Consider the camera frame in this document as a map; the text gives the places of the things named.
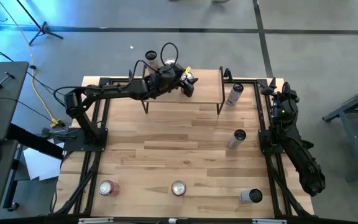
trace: white can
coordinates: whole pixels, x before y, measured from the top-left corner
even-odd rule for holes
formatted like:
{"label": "white can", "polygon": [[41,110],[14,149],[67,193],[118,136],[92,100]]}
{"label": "white can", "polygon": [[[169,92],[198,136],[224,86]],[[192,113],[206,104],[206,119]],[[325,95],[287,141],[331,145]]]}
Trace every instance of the white can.
{"label": "white can", "polygon": [[235,149],[239,146],[247,137],[247,134],[244,130],[238,129],[231,136],[229,142],[227,143],[227,147],[229,149]]}
{"label": "white can", "polygon": [[[157,60],[157,53],[153,50],[149,50],[148,52],[146,52],[146,59],[150,65],[150,67],[152,67],[154,70],[158,71],[158,60]],[[147,69],[149,70],[149,74],[153,73],[154,71],[147,67]]]}
{"label": "white can", "polygon": [[239,101],[239,98],[243,90],[244,87],[240,83],[234,84],[233,88],[231,89],[230,95],[226,100],[227,105],[235,106],[237,101]]}
{"label": "white can", "polygon": [[262,193],[258,189],[248,189],[240,192],[241,202],[259,203],[262,201]]}

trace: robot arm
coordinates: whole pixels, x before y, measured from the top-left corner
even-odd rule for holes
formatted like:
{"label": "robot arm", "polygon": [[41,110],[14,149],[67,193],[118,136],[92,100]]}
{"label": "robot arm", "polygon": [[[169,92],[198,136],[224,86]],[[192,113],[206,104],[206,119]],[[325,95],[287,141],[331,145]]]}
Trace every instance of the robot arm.
{"label": "robot arm", "polygon": [[130,82],[122,86],[116,85],[78,87],[65,95],[66,113],[73,119],[76,119],[84,131],[85,144],[91,144],[99,140],[99,130],[96,123],[91,122],[86,115],[86,111],[97,100],[113,98],[132,98],[134,100],[147,100],[170,93],[177,88],[183,88],[187,97],[191,97],[194,91],[194,83],[197,78],[182,78],[185,69],[179,64],[163,66],[157,72],[145,76],[142,79],[133,79],[129,74]]}
{"label": "robot arm", "polygon": [[273,96],[273,119],[269,127],[270,145],[280,146],[284,149],[299,173],[303,190],[311,196],[315,196],[325,189],[325,176],[321,172],[320,165],[308,150],[314,144],[302,140],[296,127],[298,119],[296,103],[299,102],[299,97],[296,91],[291,90],[289,83],[284,83],[282,92],[277,93],[273,91],[275,84],[272,83],[262,90],[262,94]]}

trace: wooden table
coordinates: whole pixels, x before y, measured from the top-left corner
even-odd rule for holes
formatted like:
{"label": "wooden table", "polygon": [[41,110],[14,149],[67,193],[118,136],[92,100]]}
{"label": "wooden table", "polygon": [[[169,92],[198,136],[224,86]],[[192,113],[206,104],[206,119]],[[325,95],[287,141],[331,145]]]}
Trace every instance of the wooden table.
{"label": "wooden table", "polygon": [[[98,84],[99,78],[84,77],[83,86]],[[279,90],[282,84],[283,79],[277,79]],[[231,88],[225,84],[226,96]],[[264,100],[262,104],[268,121]],[[103,105],[102,101],[98,120]],[[92,112],[92,108],[87,111],[89,117]],[[216,105],[153,103],[152,110],[145,114],[138,101],[113,99],[107,128],[108,143],[99,166],[92,216],[274,217],[265,158],[259,149],[260,127],[252,85],[244,85],[237,106],[224,105],[219,116]],[[236,129],[244,129],[247,139],[237,149],[227,149],[227,141]],[[78,185],[83,157],[83,152],[74,152],[63,163],[55,210]],[[288,188],[313,213],[310,196],[302,190],[298,173],[286,155],[283,164]],[[117,182],[121,186],[119,195],[100,195],[103,180]],[[171,192],[175,180],[186,183],[187,191],[182,197]],[[260,203],[240,203],[239,193],[249,188],[262,191]],[[280,190],[278,197],[284,211]]]}

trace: white paper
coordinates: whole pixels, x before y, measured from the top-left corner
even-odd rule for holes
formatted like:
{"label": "white paper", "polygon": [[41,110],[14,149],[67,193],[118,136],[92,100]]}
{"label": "white paper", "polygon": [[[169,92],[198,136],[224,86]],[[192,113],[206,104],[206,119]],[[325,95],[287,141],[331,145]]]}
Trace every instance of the white paper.
{"label": "white paper", "polygon": [[30,179],[32,180],[34,178],[37,178],[39,176],[37,164],[38,151],[33,149],[26,149],[23,151],[23,154]]}
{"label": "white paper", "polygon": [[60,174],[61,160],[28,148],[24,151],[25,163],[29,171],[30,179],[39,177],[40,180],[57,177]]}

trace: gray floor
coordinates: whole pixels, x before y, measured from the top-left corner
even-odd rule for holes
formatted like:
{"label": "gray floor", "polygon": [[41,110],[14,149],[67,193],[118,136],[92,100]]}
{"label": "gray floor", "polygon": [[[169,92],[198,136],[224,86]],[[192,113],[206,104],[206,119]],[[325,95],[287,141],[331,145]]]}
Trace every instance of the gray floor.
{"label": "gray floor", "polygon": [[[20,24],[31,24],[15,1],[3,2]],[[266,29],[358,29],[358,0],[260,0],[259,5]],[[51,26],[257,28],[251,0],[231,0],[222,5],[209,0],[33,0],[26,1],[25,6],[37,20],[46,20]],[[5,17],[0,7],[0,18]],[[34,35],[25,34],[28,38]],[[177,44],[182,64],[193,68],[222,65],[237,77],[266,77],[258,34],[59,34],[65,39],[43,36],[32,47],[39,68],[37,78],[52,88],[80,85],[84,75],[127,75],[144,52],[159,50],[168,41]],[[347,174],[358,169],[350,144],[339,120],[331,124],[321,120],[358,92],[358,35],[269,34],[266,39],[274,76],[290,82],[301,98],[298,128],[303,138],[315,143],[311,153],[326,176],[326,190],[313,197],[316,214],[358,221],[358,181],[345,181]],[[0,31],[0,50],[14,60],[30,60],[19,32]],[[170,55],[173,52],[167,51],[167,57]],[[54,116],[70,122],[64,108],[43,88],[38,89]],[[30,79],[20,100],[46,114]],[[46,119],[21,106],[14,123],[33,133],[49,126]],[[12,213],[1,210],[0,218],[46,214],[52,190],[53,180],[21,183],[15,195],[21,208]]]}

